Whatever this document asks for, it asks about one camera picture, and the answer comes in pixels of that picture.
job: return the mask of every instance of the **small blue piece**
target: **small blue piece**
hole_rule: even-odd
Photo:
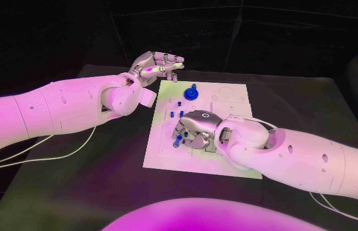
[[[192,84],[192,88],[188,88],[188,89],[185,90],[185,98],[186,98],[188,100],[195,100],[195,99],[198,98],[198,96],[199,96],[199,92],[198,92],[198,90],[197,90],[197,85]]]
[[[178,147],[179,146],[179,141],[181,141],[182,138],[184,137],[181,135],[176,137],[176,140],[173,142],[173,147]]]

